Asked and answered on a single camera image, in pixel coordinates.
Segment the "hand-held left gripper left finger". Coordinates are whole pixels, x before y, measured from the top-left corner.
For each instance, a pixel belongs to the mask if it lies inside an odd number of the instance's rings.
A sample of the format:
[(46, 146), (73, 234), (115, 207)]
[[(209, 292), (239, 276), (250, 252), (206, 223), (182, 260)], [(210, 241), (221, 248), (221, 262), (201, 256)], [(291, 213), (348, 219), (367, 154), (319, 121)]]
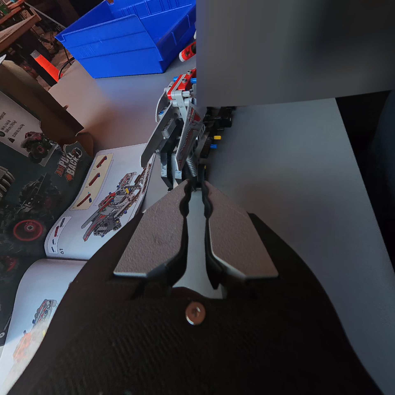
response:
[(188, 255), (189, 180), (168, 192), (143, 214), (113, 274), (177, 283)]

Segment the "grey red lego truck model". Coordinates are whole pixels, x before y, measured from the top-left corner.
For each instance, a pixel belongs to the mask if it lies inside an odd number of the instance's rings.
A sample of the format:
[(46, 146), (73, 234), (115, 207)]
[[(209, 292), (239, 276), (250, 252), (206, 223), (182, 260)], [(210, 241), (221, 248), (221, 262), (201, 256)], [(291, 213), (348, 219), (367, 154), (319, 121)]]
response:
[(184, 180), (194, 192), (201, 190), (205, 161), (233, 123), (235, 106), (198, 106), (196, 76), (194, 67), (165, 87), (156, 105), (156, 127), (140, 157), (141, 167), (159, 157), (160, 177), (169, 190)]

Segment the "orange traffic cone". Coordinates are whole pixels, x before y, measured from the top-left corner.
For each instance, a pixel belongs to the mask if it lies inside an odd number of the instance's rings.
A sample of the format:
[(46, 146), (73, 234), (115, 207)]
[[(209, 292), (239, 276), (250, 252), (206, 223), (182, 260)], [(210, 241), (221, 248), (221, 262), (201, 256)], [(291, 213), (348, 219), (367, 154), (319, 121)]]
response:
[(44, 69), (44, 71), (51, 77), (54, 83), (57, 83), (62, 76), (62, 73), (42, 54), (37, 50), (31, 52), (31, 57)]

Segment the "person's dark blue trousers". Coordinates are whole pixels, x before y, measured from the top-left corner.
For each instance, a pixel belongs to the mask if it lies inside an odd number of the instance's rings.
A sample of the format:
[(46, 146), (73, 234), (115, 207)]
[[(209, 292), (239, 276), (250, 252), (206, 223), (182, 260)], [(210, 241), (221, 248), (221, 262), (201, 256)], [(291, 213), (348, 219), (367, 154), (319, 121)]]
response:
[(394, 394), (394, 160), (395, 92), (333, 100), (336, 143), (347, 197), (341, 212), (351, 224), (351, 262), (341, 269), (340, 308), (357, 354), (384, 394)]

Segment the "lego set cardboard box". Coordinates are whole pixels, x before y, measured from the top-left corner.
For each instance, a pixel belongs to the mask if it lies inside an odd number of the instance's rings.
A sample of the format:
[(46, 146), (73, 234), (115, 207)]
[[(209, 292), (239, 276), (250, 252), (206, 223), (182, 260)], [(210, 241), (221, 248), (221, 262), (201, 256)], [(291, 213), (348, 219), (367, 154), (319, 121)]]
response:
[(33, 77), (1, 57), (0, 329), (8, 337), (18, 285), (46, 257), (45, 239), (90, 168), (93, 141)]

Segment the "wooden workbench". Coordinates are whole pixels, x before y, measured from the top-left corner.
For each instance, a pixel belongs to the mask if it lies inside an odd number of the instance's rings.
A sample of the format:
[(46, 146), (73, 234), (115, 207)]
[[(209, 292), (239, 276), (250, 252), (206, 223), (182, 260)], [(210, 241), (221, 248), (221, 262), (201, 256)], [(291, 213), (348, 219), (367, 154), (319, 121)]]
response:
[(22, 19), (15, 24), (1, 29), (0, 32), (0, 52), (6, 52), (13, 48), (16, 52), (26, 53), (28, 56), (33, 51), (42, 52), (46, 50), (39, 40), (33, 35), (31, 29), (41, 22), (42, 18), (33, 11), (26, 19)]

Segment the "lego instruction booklet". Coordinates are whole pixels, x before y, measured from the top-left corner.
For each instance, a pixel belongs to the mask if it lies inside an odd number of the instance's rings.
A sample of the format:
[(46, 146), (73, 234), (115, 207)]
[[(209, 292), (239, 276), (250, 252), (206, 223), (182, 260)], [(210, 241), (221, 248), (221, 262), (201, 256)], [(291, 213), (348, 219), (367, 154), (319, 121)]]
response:
[(1, 352), (1, 381), (31, 360), (82, 266), (139, 211), (151, 177), (141, 167), (145, 144), (104, 150), (92, 159), (80, 191), (48, 233), (46, 257), (24, 273)]

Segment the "blue plastic storage bin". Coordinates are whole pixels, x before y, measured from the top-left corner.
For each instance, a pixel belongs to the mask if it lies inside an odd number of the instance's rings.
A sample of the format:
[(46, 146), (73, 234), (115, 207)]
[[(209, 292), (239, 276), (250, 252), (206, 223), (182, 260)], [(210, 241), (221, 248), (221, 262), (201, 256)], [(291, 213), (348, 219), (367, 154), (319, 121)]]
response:
[(195, 33), (195, 0), (103, 1), (55, 38), (92, 78), (163, 73)]

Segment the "red white marker pen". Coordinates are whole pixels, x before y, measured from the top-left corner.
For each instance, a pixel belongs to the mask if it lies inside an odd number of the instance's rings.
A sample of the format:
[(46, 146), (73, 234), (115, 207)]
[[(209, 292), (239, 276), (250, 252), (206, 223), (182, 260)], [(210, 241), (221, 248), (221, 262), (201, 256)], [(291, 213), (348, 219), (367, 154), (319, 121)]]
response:
[(179, 59), (181, 62), (186, 62), (187, 60), (191, 59), (195, 55), (196, 55), (196, 41), (192, 42), (190, 45), (185, 47), (179, 53)]

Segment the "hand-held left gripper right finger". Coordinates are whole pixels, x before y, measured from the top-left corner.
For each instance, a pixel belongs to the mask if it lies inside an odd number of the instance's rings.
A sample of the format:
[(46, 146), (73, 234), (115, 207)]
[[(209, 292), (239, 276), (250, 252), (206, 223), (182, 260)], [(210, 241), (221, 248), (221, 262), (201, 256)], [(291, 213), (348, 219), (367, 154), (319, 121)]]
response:
[(206, 272), (214, 289), (250, 280), (276, 279), (279, 272), (248, 212), (209, 182), (202, 183)]

